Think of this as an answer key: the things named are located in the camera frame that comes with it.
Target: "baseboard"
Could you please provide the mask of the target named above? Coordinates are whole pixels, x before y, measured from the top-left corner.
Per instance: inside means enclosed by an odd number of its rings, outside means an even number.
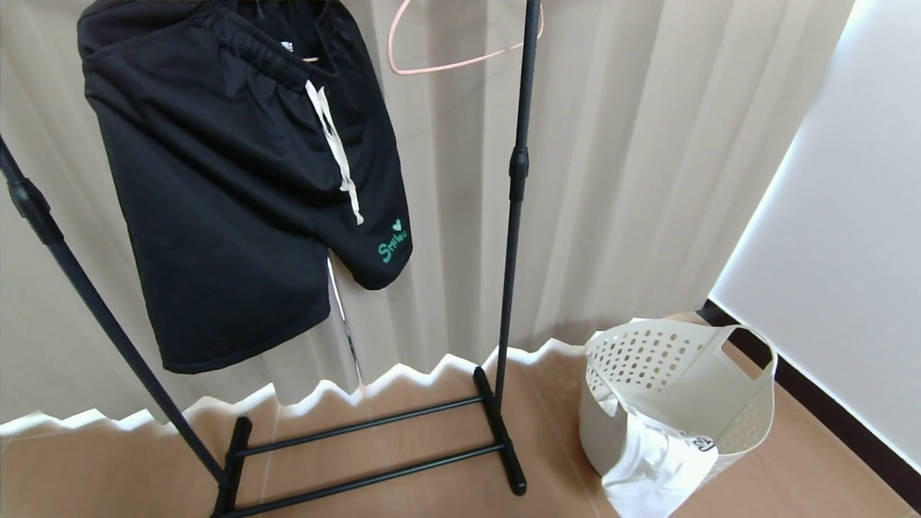
[[[697,314],[714,326],[738,324],[711,300]],[[732,334],[730,340],[758,365],[764,367],[770,361],[761,342],[748,331],[739,330]],[[776,381],[856,453],[908,505],[921,512],[921,473],[915,471],[898,453],[783,357],[777,362]]]

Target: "clothing rack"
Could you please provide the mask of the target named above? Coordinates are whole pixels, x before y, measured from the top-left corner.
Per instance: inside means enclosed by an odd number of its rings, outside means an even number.
[[[505,389],[506,361],[508,354],[508,328],[511,319],[512,293],[515,285],[515,263],[518,254],[519,226],[521,221],[521,203],[524,200],[525,179],[528,176],[528,126],[530,121],[530,99],[534,79],[534,61],[537,48],[538,25],[540,19],[540,0],[528,0],[525,15],[523,57],[521,62],[521,82],[519,87],[518,129],[515,138],[515,147],[512,150],[508,173],[509,186],[509,211],[508,235],[506,245],[505,280],[502,287],[502,317],[499,326],[498,362],[495,373],[495,392],[490,388],[489,380],[482,367],[473,371],[473,384],[476,386],[477,396],[466,397],[435,406],[427,406],[416,410],[390,415],[384,418],[372,419],[340,428],[311,433],[302,437],[272,442],[257,446],[249,445],[252,423],[246,417],[237,419],[234,426],[230,445],[224,457],[224,466],[208,452],[202,440],[192,431],[188,421],[179,408],[169,397],[166,389],[157,380],[154,372],[141,358],[131,339],[124,332],[118,321],[112,315],[96,288],[90,282],[86,272],[76,260],[70,248],[64,242],[64,235],[58,228],[51,215],[51,208],[44,196],[28,178],[26,178],[12,154],[6,147],[3,137],[0,136],[0,169],[6,177],[10,196],[20,216],[25,218],[57,261],[67,278],[73,284],[80,298],[89,307],[99,325],[118,349],[124,360],[131,367],[141,384],[163,410],[167,418],[172,421],[181,437],[202,462],[211,476],[217,482],[217,498],[212,518],[243,518],[262,512],[270,512],[299,503],[317,500],[351,489],[363,488],[378,482],[384,482],[396,477],[403,477],[425,471],[434,467],[448,465],[465,459],[473,458],[487,453],[498,453],[505,466],[508,484],[516,495],[523,495],[527,489],[524,473],[521,471],[518,457],[508,436],[505,422],[502,419],[502,396]],[[257,505],[236,508],[237,490],[243,462],[246,457],[267,453],[282,448],[319,441],[349,433],[365,430],[381,425],[409,418],[417,418],[434,414],[444,410],[451,410],[460,406],[483,405],[486,421],[493,432],[494,441],[485,446],[467,450],[461,453],[445,455],[434,460],[407,465],[392,469],[376,475],[358,478],[328,488],[306,491],[297,495],[271,500]]]

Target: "curtain pleat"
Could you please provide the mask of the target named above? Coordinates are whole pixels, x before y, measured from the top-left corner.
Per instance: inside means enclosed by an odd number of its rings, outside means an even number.
[[[361,289],[333,258],[361,379],[497,344],[520,57],[398,77],[387,34],[400,0],[346,0],[398,137],[414,255]],[[283,404],[322,379],[359,384],[346,326],[329,320],[218,372],[163,371],[96,118],[83,98],[76,18],[88,0],[8,0],[0,131],[141,354],[186,407],[274,383]],[[705,299],[818,91],[851,0],[545,0],[530,117],[530,176],[513,347],[584,341],[634,316]],[[521,40],[523,0],[415,0],[402,68]],[[39,409],[121,418],[155,406],[50,255],[2,206],[0,421]],[[330,297],[335,307],[335,297]]]

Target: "shorts waistband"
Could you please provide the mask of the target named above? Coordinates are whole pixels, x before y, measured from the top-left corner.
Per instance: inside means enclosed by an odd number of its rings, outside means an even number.
[[[323,2],[324,8],[316,17],[316,30],[324,46],[329,44],[335,32],[332,9],[326,6],[330,3],[331,0]],[[330,72],[303,61],[234,11],[226,0],[204,0],[201,8],[192,12],[190,18],[210,29],[234,55],[286,88],[302,91],[308,79],[319,79],[321,84],[332,83],[336,79],[335,63],[331,64],[333,72]]]

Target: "drawstring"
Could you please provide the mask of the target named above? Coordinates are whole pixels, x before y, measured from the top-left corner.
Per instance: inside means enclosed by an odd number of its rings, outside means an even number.
[[[365,219],[361,216],[360,207],[358,206],[358,190],[356,189],[355,182],[352,181],[352,173],[348,166],[348,157],[345,155],[345,145],[343,144],[342,138],[339,137],[339,131],[336,130],[336,124],[332,121],[332,112],[330,112],[330,103],[326,99],[325,87],[321,87],[318,91],[317,88],[313,86],[313,83],[308,81],[307,84],[304,85],[304,88],[307,90],[310,102],[313,103],[313,110],[317,113],[317,116],[320,117],[320,122],[323,126],[323,134],[326,136],[326,142],[330,145],[332,157],[335,158],[336,163],[339,164],[339,172],[343,177],[343,184],[339,187],[339,190],[348,192],[349,200],[352,202],[352,214],[355,214],[358,225],[361,225],[365,222]]]

